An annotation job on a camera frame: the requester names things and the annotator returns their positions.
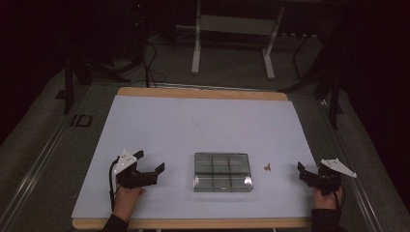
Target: table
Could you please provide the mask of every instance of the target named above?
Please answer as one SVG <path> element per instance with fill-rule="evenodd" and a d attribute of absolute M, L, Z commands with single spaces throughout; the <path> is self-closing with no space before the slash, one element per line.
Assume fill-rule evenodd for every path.
<path fill-rule="evenodd" d="M 230 33 L 247 33 L 255 35 L 268 35 L 270 37 L 268 45 L 262 49 L 266 74 L 269 79 L 274 79 L 274 69 L 272 68 L 271 51 L 278 34 L 284 7 L 280 7 L 275 20 L 239 18 L 201 14 L 201 0 L 196 1 L 196 25 L 195 25 L 195 47 L 192 59 L 192 74 L 199 73 L 199 61 L 201 56 L 201 30 L 219 31 Z"/>
<path fill-rule="evenodd" d="M 231 16 L 218 16 L 201 13 L 201 0 L 196 0 L 195 46 L 193 50 L 191 73 L 199 74 L 201 56 L 201 31 L 217 31 L 228 33 L 245 33 L 269 36 L 269 42 L 262 49 L 262 57 L 267 78 L 275 79 L 271 61 L 271 52 L 278 35 L 278 29 L 287 6 L 324 6 L 342 8 L 351 6 L 348 0 L 273 0 L 272 5 L 278 7 L 278 13 L 273 19 L 244 18 Z"/>
<path fill-rule="evenodd" d="M 128 101 L 133 99 L 134 102 L 135 98 L 143 100 L 153 100 L 149 101 L 149 107 L 135 107 L 132 105 L 131 108 L 127 107 L 124 110 L 118 110 L 118 107 L 121 108 L 121 101 Z M 176 118 L 172 115 L 174 112 L 172 110 L 168 110 L 168 106 L 172 106 L 172 103 L 177 104 L 185 104 L 194 102 L 195 104 L 202 104 L 204 102 L 211 102 L 211 105 L 214 103 L 219 104 L 222 103 L 224 108 L 229 108 L 231 106 L 228 105 L 235 105 L 239 104 L 252 106 L 254 108 L 247 108 L 248 110 L 261 110 L 253 112 L 251 115 L 253 117 L 260 118 L 252 118 L 254 120 L 249 121 L 249 124 L 246 126 L 250 126 L 251 128 L 259 127 L 257 130 L 250 130 L 250 132 L 261 132 L 263 133 L 265 128 L 273 127 L 270 125 L 260 125 L 258 122 L 263 120 L 262 118 L 269 118 L 269 120 L 273 121 L 273 125 L 275 125 L 275 130 L 277 133 L 263 133 L 266 137 L 264 141 L 270 141 L 269 143 L 265 142 L 267 146 L 272 144 L 277 144 L 277 154 L 261 154 L 260 152 L 256 154 L 249 154 L 249 162 L 250 168 L 252 172 L 252 178 L 256 180 L 254 185 L 254 190 L 251 192 L 251 195 L 247 195 L 249 193 L 238 193 L 229 196 L 229 200 L 226 200 L 226 193 L 205 193 L 199 194 L 193 193 L 193 189 L 186 186 L 185 181 L 177 181 L 172 182 L 172 179 L 175 178 L 175 175 L 178 172 L 183 173 L 190 173 L 190 167 L 192 165 L 185 166 L 184 164 L 179 165 L 179 163 L 184 163 L 184 160 L 180 159 L 182 155 L 175 153 L 175 151 L 182 151 L 181 154 L 191 153 L 190 149 L 187 149 L 186 146 L 170 146 L 170 144 L 175 144 L 175 141 L 165 141 L 164 139 L 160 141 L 163 143 L 164 147 L 166 147 L 167 151 L 172 155 L 172 157 L 167 156 L 155 156 L 155 154 L 160 154 L 161 146 L 154 146 L 156 137 L 152 137 L 151 133 L 145 131 L 144 136 L 150 139 L 147 139 L 143 142 L 139 141 L 138 139 L 133 138 L 130 136 L 130 132 L 132 133 L 137 129 L 133 122 L 137 122 L 138 120 L 145 120 L 145 116 L 142 113 L 137 113 L 138 111 L 134 111 L 135 109 L 139 109 L 140 112 L 149 111 L 149 108 L 156 108 L 155 104 L 156 101 L 166 101 L 168 104 L 162 104 L 163 108 L 166 110 L 163 114 L 167 114 L 169 116 L 169 121 L 172 124 L 177 124 L 181 127 L 181 131 L 185 132 L 186 130 L 190 130 L 192 127 L 185 127 L 178 121 L 179 117 L 184 117 L 185 114 L 191 114 L 190 111 L 185 111 L 183 114 L 178 114 Z M 266 114 L 262 113 L 265 108 L 265 105 L 270 104 L 277 104 L 277 105 L 287 105 L 282 107 L 283 110 L 293 110 L 290 114 L 283 114 L 282 112 L 278 111 L 270 111 L 273 113 L 267 117 Z M 197 119 L 198 115 L 201 115 L 203 107 L 197 107 L 195 110 L 198 110 L 198 114 L 194 114 L 195 117 L 191 117 L 192 119 Z M 120 128 L 119 133 L 114 132 L 116 127 L 119 125 L 119 118 L 117 116 L 124 116 L 130 115 L 130 112 L 135 112 L 133 116 L 135 116 L 135 120 L 133 122 L 127 122 L 126 127 Z M 158 114 L 151 114 L 153 117 L 159 116 Z M 212 117 L 205 117 L 206 119 L 213 120 Z M 289 132 L 286 133 L 279 133 L 281 126 L 288 127 L 289 124 L 287 122 L 298 122 L 298 124 L 294 125 L 293 128 L 287 128 L 286 130 Z M 204 130 L 203 134 L 207 134 L 210 132 L 209 130 Z M 168 130 L 161 131 L 161 133 L 169 133 Z M 177 137 L 181 135 L 177 133 L 169 133 L 167 135 L 173 135 Z M 235 133 L 232 135 L 232 141 L 225 139 L 223 143 L 220 145 L 213 144 L 215 147 L 228 147 L 228 149 L 232 148 L 232 144 L 235 146 L 244 146 L 246 145 L 243 143 L 247 143 L 247 141 L 242 141 L 243 137 L 241 137 L 240 132 Z M 278 139 L 286 137 L 292 139 L 285 139 L 281 141 L 282 144 L 287 144 L 283 148 L 286 150 L 281 150 L 280 146 L 278 145 Z M 241 144 L 236 144 L 236 140 L 241 140 Z M 205 141 L 199 141 L 197 144 L 199 149 L 206 148 Z M 73 211 L 73 226 L 77 229 L 99 229 L 102 228 L 106 222 L 106 219 L 109 217 L 109 199 L 107 195 L 106 189 L 108 189 L 108 181 L 104 178 L 106 176 L 106 172 L 108 170 L 108 166 L 110 165 L 110 160 L 115 159 L 116 155 L 112 155 L 115 153 L 118 147 L 123 146 L 126 147 L 129 144 L 131 147 L 133 145 L 137 147 L 145 147 L 143 148 L 146 152 L 145 158 L 143 158 L 138 163 L 139 168 L 147 168 L 148 169 L 154 167 L 155 165 L 160 164 L 160 161 L 165 161 L 165 171 L 161 176 L 159 176 L 159 184 L 157 186 L 150 187 L 148 189 L 149 194 L 146 194 L 145 201 L 141 199 L 137 211 L 132 216 L 132 220 L 130 221 L 130 228 L 138 228 L 138 229 L 183 229 L 183 228 L 279 228 L 279 227 L 308 227 L 310 224 L 309 221 L 309 210 L 311 205 L 308 202 L 311 202 L 311 192 L 306 189 L 304 183 L 298 180 L 298 172 L 296 170 L 297 162 L 296 160 L 300 160 L 307 166 L 314 167 L 315 163 L 312 158 L 312 155 L 309 151 L 308 144 L 306 142 L 305 136 L 303 135 L 302 128 L 299 123 L 299 119 L 294 112 L 293 105 L 290 101 L 287 100 L 287 97 L 281 93 L 266 93 L 266 92 L 246 92 L 246 91 L 216 91 L 216 90 L 177 90 L 177 89 L 139 89 L 139 88 L 122 88 L 118 92 L 117 98 L 114 100 L 114 103 L 111 107 L 110 113 L 106 120 L 104 130 L 102 132 L 102 136 L 99 142 L 99 145 L 96 149 L 96 153 L 93 157 L 93 160 L 90 164 L 89 171 L 87 173 L 86 179 L 84 181 L 84 185 L 81 189 L 81 193 L 78 196 L 77 203 L 75 205 Z M 249 142 L 252 149 L 250 150 L 257 150 L 254 148 L 254 142 Z M 261 147 L 263 151 L 264 145 L 256 144 L 257 147 Z M 277 157 L 286 157 L 286 159 L 276 159 Z M 262 164 L 266 164 L 266 159 L 272 159 L 271 161 L 273 166 L 273 172 L 268 173 L 266 170 L 262 170 Z M 285 160 L 285 165 L 278 165 L 277 163 L 281 163 Z M 272 180 L 272 183 L 275 185 L 264 185 L 266 181 Z M 166 192 L 166 195 L 173 196 L 172 201 L 178 203 L 187 201 L 184 206 L 184 203 L 178 205 L 179 207 L 175 207 L 174 209 L 179 208 L 180 211 L 172 212 L 170 214 L 169 207 L 172 207 L 173 202 L 166 202 L 164 199 L 164 195 L 161 195 L 162 192 Z M 275 200 L 271 200 L 270 197 L 275 195 Z M 286 199 L 291 199 L 288 202 L 281 199 L 281 197 L 285 197 Z M 201 212 L 197 210 L 193 210 L 193 213 L 196 216 L 187 217 L 187 214 L 181 209 L 191 209 L 197 208 L 197 205 L 200 206 L 201 209 L 204 209 Z M 207 211 L 207 207 L 211 206 L 215 207 L 216 205 L 220 206 L 218 212 L 209 212 Z M 237 209 L 235 206 L 241 206 L 241 209 L 246 209 L 245 211 L 235 210 L 232 212 L 232 209 Z M 286 211 L 286 208 L 293 209 L 293 212 Z"/>

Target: desk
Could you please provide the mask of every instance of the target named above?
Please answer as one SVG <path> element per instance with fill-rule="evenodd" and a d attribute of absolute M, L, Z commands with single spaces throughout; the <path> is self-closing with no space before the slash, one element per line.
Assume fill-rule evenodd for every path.
<path fill-rule="evenodd" d="M 201 14 L 201 0 L 196 1 L 196 26 L 195 26 L 195 48 L 192 59 L 192 74 L 199 73 L 199 61 L 201 56 L 201 30 L 247 33 L 255 35 L 269 35 L 268 45 L 262 49 L 263 60 L 265 63 L 266 74 L 269 79 L 274 79 L 274 69 L 272 68 L 271 51 L 278 34 L 284 7 L 280 7 L 275 20 L 225 17 Z"/>
<path fill-rule="evenodd" d="M 217 31 L 228 33 L 245 33 L 269 36 L 269 42 L 262 49 L 262 57 L 268 79 L 275 79 L 271 61 L 271 52 L 278 35 L 278 29 L 286 6 L 323 6 L 339 8 L 350 5 L 349 1 L 327 0 L 272 0 L 272 7 L 278 7 L 277 15 L 273 19 L 256 19 L 208 15 L 201 13 L 201 0 L 196 0 L 195 46 L 193 50 L 191 73 L 199 73 L 201 56 L 201 31 Z"/>
<path fill-rule="evenodd" d="M 145 100 L 149 101 L 148 107 L 142 105 Z M 122 107 L 121 102 L 127 102 L 127 107 Z M 162 115 L 167 115 L 166 122 L 157 120 L 162 115 L 151 111 L 158 109 L 157 103 L 161 106 Z M 227 111 L 211 111 L 212 114 L 201 117 L 215 104 L 221 104 L 221 111 Z M 177 112 L 169 108 L 176 106 L 188 106 L 194 110 Z M 226 115 L 232 109 L 237 110 L 236 107 L 242 110 L 228 114 L 229 120 L 223 121 L 226 118 L 221 115 Z M 160 126 L 146 123 L 146 117 Z M 196 122 L 190 124 L 184 117 Z M 221 136 L 226 133 L 225 127 L 237 127 L 229 122 L 242 120 L 247 120 L 247 123 L 242 124 L 241 129 L 233 129 L 235 133 Z M 167 127 L 178 128 L 178 131 Z M 191 130 L 196 131 L 196 127 L 201 128 L 201 133 L 191 135 Z M 249 135 L 244 136 L 242 130 L 259 139 L 249 140 Z M 311 192 L 298 179 L 296 165 L 299 160 L 313 169 L 315 163 L 299 118 L 284 94 L 122 88 L 111 107 L 73 210 L 75 228 L 99 229 L 109 217 L 106 172 L 119 155 L 116 151 L 121 152 L 119 148 L 132 149 L 130 152 L 134 149 L 145 151 L 145 157 L 138 162 L 140 171 L 149 171 L 160 162 L 165 162 L 165 171 L 159 176 L 159 184 L 147 188 L 147 194 L 141 198 L 132 215 L 130 228 L 279 228 L 308 227 L 310 224 Z M 254 179 L 252 192 L 193 192 L 193 153 L 204 150 L 247 152 Z M 272 172 L 263 169 L 267 162 L 272 165 Z"/>

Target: metal stand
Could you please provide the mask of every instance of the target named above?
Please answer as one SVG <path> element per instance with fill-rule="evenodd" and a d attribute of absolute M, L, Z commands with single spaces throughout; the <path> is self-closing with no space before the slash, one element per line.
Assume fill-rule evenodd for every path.
<path fill-rule="evenodd" d="M 275 20 L 255 19 L 255 18 L 237 18 L 215 15 L 201 14 L 201 0 L 196 1 L 196 26 L 195 26 L 195 48 L 193 50 L 193 59 L 191 73 L 199 73 L 199 62 L 201 56 L 201 30 L 219 31 L 230 33 L 247 33 L 254 35 L 267 35 L 270 37 L 268 45 L 262 49 L 263 60 L 265 63 L 266 74 L 268 79 L 274 79 L 274 69 L 271 61 L 271 51 L 275 39 L 278 35 L 278 29 L 283 16 L 284 7 L 280 7 Z"/>

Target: cable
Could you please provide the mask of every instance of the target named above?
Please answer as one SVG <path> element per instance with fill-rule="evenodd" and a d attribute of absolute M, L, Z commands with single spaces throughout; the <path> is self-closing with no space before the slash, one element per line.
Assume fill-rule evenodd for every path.
<path fill-rule="evenodd" d="M 341 187 L 341 195 L 342 195 L 341 202 L 338 201 L 337 192 L 336 191 L 333 192 L 333 194 L 335 196 L 335 200 L 336 200 L 336 208 L 337 208 L 338 211 L 341 210 L 341 208 L 344 205 L 344 201 L 346 199 L 346 192 L 344 190 L 344 186 L 342 184 L 340 184 L 340 187 Z"/>
<path fill-rule="evenodd" d="M 114 165 L 118 162 L 118 160 L 120 159 L 120 157 L 118 157 L 113 163 L 111 163 L 111 166 L 109 167 L 109 173 L 108 173 L 108 180 L 109 180 L 109 199 L 111 200 L 111 211 L 114 211 L 114 206 L 115 206 L 115 193 L 117 191 L 114 192 L 114 189 L 112 187 L 112 168 L 114 167 Z"/>
<path fill-rule="evenodd" d="M 146 85 L 147 88 L 150 88 L 150 83 L 149 83 L 150 82 L 150 76 L 149 76 L 150 68 L 151 68 L 151 65 L 154 62 L 155 57 L 157 56 L 157 50 L 151 44 L 149 44 L 148 42 L 146 44 L 151 46 L 154 50 L 154 56 L 153 56 L 153 58 L 151 58 L 151 61 L 150 61 L 149 65 L 147 65 L 147 63 L 145 62 L 145 59 L 142 59 L 142 63 L 144 64 L 144 68 L 145 68 L 145 85 Z M 154 86 L 157 88 L 157 84 L 156 84 L 154 78 L 152 78 L 152 80 L 154 82 Z"/>
<path fill-rule="evenodd" d="M 115 190 L 114 195 L 117 194 L 118 190 L 120 189 L 121 185 Z"/>
<path fill-rule="evenodd" d="M 163 80 L 161 80 L 161 82 L 164 82 L 164 81 L 166 81 L 166 80 L 168 79 L 168 76 L 165 75 L 164 73 L 160 73 L 160 72 L 157 72 L 157 71 L 154 71 L 154 70 L 150 70 L 150 73 L 155 73 L 155 74 L 158 74 L 158 75 L 163 76 Z"/>

